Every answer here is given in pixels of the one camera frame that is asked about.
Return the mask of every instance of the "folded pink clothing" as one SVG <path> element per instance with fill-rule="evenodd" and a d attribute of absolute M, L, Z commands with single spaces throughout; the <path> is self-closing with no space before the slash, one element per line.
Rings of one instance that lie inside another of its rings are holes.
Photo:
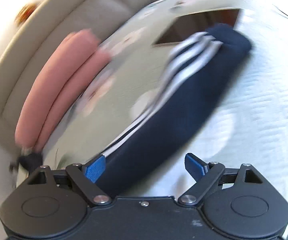
<path fill-rule="evenodd" d="M 50 135 L 78 96 L 94 77 L 110 62 L 108 52 L 99 49 L 71 76 L 52 105 L 37 142 L 35 152 L 41 152 Z"/>
<path fill-rule="evenodd" d="M 38 74 L 23 105 L 15 131 L 18 145 L 35 145 L 56 97 L 98 45 L 98 38 L 90 30 L 71 33 L 62 41 Z"/>

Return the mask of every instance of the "leather upholstery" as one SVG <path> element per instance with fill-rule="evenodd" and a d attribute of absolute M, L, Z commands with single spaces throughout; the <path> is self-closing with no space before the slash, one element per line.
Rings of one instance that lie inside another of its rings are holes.
<path fill-rule="evenodd" d="M 154 0 L 45 0 L 16 33 L 0 59 L 0 144 L 14 155 L 14 133 L 38 73 L 70 32 L 91 28 L 105 40 Z"/>

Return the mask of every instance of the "white stripe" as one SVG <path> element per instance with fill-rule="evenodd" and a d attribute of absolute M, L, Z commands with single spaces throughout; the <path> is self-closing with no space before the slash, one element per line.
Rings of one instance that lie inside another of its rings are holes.
<path fill-rule="evenodd" d="M 182 41 L 180 44 L 175 46 L 169 54 L 169 57 L 173 57 L 175 54 L 177 54 L 180 50 L 184 49 L 185 47 L 191 45 L 194 42 L 197 42 L 199 38 L 203 35 L 207 34 L 207 32 L 199 32 L 199 33 L 194 33 L 190 37 L 188 37 L 186 40 Z"/>
<path fill-rule="evenodd" d="M 210 40 L 215 39 L 213 36 L 204 36 L 206 34 L 206 32 L 200 32 L 200 33 L 195 33 L 193 35 L 191 35 L 188 39 L 186 39 L 184 42 L 189 40 L 189 42 L 192 44 L 196 41 L 199 40 L 200 37 L 203 36 L 201 43 L 196 44 L 195 46 L 193 46 L 192 48 L 190 48 L 188 51 L 186 51 L 185 53 L 181 54 L 179 57 L 177 57 L 176 59 L 174 59 L 174 61 L 172 61 L 172 63 L 170 64 L 170 66 L 167 68 L 167 70 L 162 74 L 161 77 L 161 84 L 159 85 L 159 92 L 157 93 L 157 95 L 155 96 L 153 102 L 151 103 L 151 106 L 149 106 L 149 108 L 143 112 L 134 122 L 132 122 L 122 133 L 120 133 L 109 145 L 106 146 L 109 147 L 110 145 L 112 145 L 114 142 L 116 142 L 119 138 L 121 138 L 126 132 L 128 132 L 130 129 L 132 129 L 134 126 L 136 126 L 139 122 L 141 122 L 151 111 L 152 106 L 155 104 L 155 102 L 159 99 L 159 97 L 161 96 L 161 94 L 163 93 L 167 83 L 169 82 L 169 80 L 171 79 L 171 77 L 175 74 L 175 72 L 178 70 L 178 68 L 181 66 L 181 63 L 183 61 L 186 61 L 188 58 L 192 58 L 195 55 L 201 53 L 201 51 L 206 47 L 206 45 L 208 44 L 208 42 Z"/>
<path fill-rule="evenodd" d="M 157 111 L 159 111 L 162 106 L 169 100 L 169 98 L 176 92 L 176 90 L 192 75 L 194 75 L 197 71 L 199 71 L 202 67 L 204 67 L 211 58 L 217 53 L 220 46 L 223 44 L 221 41 L 212 41 L 211 45 L 201 54 L 201 56 L 193 62 L 191 65 L 186 67 L 185 69 L 181 70 L 172 80 L 170 86 L 167 88 L 165 94 L 158 102 L 154 110 L 147 116 L 142 123 L 137 126 L 132 132 L 130 132 L 123 140 L 119 143 L 115 144 L 107 151 L 103 152 L 102 154 L 107 157 L 112 152 L 117 150 L 124 142 L 126 142 L 137 130 L 139 130 Z"/>

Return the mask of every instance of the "pink garment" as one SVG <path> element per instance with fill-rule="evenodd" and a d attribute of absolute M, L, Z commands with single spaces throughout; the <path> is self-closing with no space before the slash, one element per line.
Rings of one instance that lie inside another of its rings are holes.
<path fill-rule="evenodd" d="M 70 34 L 46 62 L 23 105 L 15 142 L 24 148 L 35 145 L 56 97 L 74 72 L 96 51 L 98 38 L 90 30 Z"/>
<path fill-rule="evenodd" d="M 52 105 L 43 128 L 34 146 L 41 152 L 50 135 L 78 96 L 87 88 L 94 77 L 110 62 L 108 52 L 99 49 L 71 76 Z"/>

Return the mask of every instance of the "folded navy clothing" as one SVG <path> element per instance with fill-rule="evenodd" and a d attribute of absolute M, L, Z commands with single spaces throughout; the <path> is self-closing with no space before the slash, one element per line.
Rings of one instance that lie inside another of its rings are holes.
<path fill-rule="evenodd" d="M 215 109 L 250 50 L 250 41 L 225 24 L 176 46 L 156 98 L 102 152 L 106 168 L 97 186 L 115 197 L 188 142 Z"/>

